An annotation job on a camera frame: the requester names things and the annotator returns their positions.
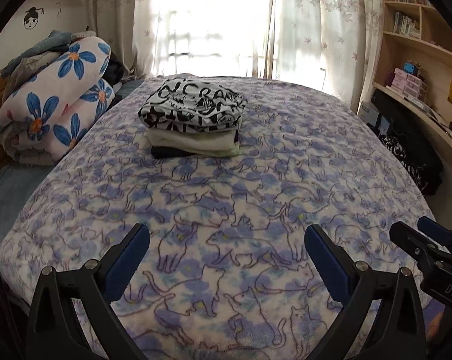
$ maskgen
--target curtain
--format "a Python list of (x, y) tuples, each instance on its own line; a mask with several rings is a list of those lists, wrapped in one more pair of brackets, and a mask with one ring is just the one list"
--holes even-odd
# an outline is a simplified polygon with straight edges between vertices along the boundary
[(271, 0), (136, 0), (138, 75), (263, 77)]
[(322, 90), (357, 110), (372, 83), (381, 9), (382, 0), (276, 0), (273, 78)]
[(382, 1), (136, 0), (138, 73), (279, 79), (356, 111), (373, 79)]
[(98, 37), (111, 46), (112, 51), (131, 69), (133, 53), (135, 0), (88, 0), (88, 23)]

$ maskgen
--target orange flower center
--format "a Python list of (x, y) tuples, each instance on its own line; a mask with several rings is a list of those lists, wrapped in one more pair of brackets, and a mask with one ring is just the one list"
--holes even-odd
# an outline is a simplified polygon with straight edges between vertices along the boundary
[(104, 91), (99, 91), (98, 97), (101, 103), (104, 103), (106, 101), (106, 93)]
[(31, 122), (29, 126), (29, 131), (33, 134), (37, 134), (42, 128), (42, 120), (41, 119), (35, 119)]
[(76, 52), (72, 52), (71, 54), (69, 54), (68, 58), (71, 61), (77, 61), (79, 59), (79, 54)]

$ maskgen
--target stack of folded clothes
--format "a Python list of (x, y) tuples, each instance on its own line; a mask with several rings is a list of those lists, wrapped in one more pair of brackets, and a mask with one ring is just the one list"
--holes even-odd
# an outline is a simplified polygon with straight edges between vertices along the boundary
[(220, 85), (168, 79), (138, 112), (157, 158), (239, 154), (238, 133), (247, 100)]

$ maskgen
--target bookshelf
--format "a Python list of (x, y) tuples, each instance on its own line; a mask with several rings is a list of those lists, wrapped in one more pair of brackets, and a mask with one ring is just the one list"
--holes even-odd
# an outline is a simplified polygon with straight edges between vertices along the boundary
[[(393, 32), (396, 12), (419, 23), (418, 39)], [(447, 123), (452, 121), (452, 104), (448, 101), (452, 79), (452, 30), (431, 5), (384, 0), (383, 37), (373, 86), (400, 102), (416, 116), (436, 152), (452, 168), (452, 139), (448, 134), (420, 109), (385, 87), (388, 73), (396, 67), (402, 68), (407, 61), (420, 63), (421, 74), (429, 86), (427, 98), (432, 108)]]

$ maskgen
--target silver screw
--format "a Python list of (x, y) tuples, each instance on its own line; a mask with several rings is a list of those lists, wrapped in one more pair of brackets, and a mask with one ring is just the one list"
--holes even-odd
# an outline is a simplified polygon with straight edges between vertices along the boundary
[(367, 271), (369, 269), (369, 265), (367, 262), (365, 261), (357, 261), (356, 262), (356, 268), (359, 269), (360, 271)]
[(405, 266), (401, 268), (401, 273), (404, 276), (411, 276), (412, 275), (411, 270), (409, 268), (405, 267)]
[(98, 264), (99, 263), (96, 259), (92, 259), (92, 260), (89, 259), (86, 261), (84, 266), (86, 267), (86, 269), (94, 269), (95, 267), (97, 267)]
[(42, 268), (41, 273), (45, 276), (49, 275), (52, 273), (52, 267), (51, 266), (45, 266), (44, 268)]

